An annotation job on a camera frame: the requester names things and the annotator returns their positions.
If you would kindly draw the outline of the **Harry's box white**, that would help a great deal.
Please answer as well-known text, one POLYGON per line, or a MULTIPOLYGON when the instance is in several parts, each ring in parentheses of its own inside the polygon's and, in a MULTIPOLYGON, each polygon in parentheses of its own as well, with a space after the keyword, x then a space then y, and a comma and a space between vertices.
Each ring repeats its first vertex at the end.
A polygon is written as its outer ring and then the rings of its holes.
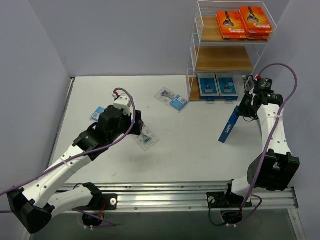
POLYGON ((234 126, 236 125, 236 123, 237 123, 237 121, 239 119, 239 116, 240 116, 239 113, 238 113, 238 109, 239 109, 239 106, 237 105, 234 108, 234 110, 233 110, 228 122, 226 123, 226 125, 225 125, 225 127, 224 127, 224 129, 223 129, 223 131, 222 131, 222 133, 221 133, 221 135, 219 137, 219 139, 218 139, 218 141, 220 143, 224 144, 226 142, 226 140, 230 136, 234 126))

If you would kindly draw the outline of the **grey blue Harry's box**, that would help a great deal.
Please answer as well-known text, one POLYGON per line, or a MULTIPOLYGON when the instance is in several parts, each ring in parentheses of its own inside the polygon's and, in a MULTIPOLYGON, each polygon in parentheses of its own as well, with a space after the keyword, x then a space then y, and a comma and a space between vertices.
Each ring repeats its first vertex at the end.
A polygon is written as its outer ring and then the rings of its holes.
POLYGON ((215 73, 198 73, 197 82, 199 89, 199 98, 201 100, 213 102, 217 99, 217 97, 219 96, 219 91, 215 73))

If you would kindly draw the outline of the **orange Gillette box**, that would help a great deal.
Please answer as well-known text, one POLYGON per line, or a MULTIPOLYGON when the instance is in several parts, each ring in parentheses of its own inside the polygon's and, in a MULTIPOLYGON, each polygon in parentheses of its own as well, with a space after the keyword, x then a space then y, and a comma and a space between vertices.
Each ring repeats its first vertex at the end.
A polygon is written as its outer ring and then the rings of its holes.
POLYGON ((245 31, 250 35, 269 35, 273 27, 260 6, 241 6, 239 14, 245 31))
POLYGON ((270 34, 259 34, 259 33, 247 33, 246 34, 246 38, 248 40, 261 40, 261 41, 264 41, 264 40, 268 40, 270 39, 270 34))
POLYGON ((247 38, 238 11, 217 11, 216 21, 223 39, 242 40, 247 38))

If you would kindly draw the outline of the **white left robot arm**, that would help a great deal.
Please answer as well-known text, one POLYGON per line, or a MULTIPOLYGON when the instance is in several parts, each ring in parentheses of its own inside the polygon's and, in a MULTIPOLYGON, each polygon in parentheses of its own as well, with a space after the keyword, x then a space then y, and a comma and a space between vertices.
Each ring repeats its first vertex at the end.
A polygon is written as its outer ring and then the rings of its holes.
POLYGON ((82 183, 73 190, 57 190, 77 171, 93 162, 127 135, 140 135, 144 122, 132 106, 108 106, 68 147, 66 152, 42 175, 6 192, 10 210, 30 234, 42 230, 52 218, 77 208, 98 210, 103 194, 93 183, 82 183))

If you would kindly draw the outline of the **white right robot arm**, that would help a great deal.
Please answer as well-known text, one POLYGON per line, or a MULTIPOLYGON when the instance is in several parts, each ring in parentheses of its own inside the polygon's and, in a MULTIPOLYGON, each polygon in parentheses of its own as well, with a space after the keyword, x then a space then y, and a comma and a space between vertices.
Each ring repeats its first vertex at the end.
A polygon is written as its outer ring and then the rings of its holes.
POLYGON ((273 81, 257 75, 253 87, 245 90, 226 124, 219 142, 225 143, 239 117, 258 121, 262 153, 249 165, 245 176, 230 180, 214 203, 223 208, 242 208, 254 188, 284 191, 300 167, 300 160, 290 150, 284 128, 282 95, 272 90, 273 81))

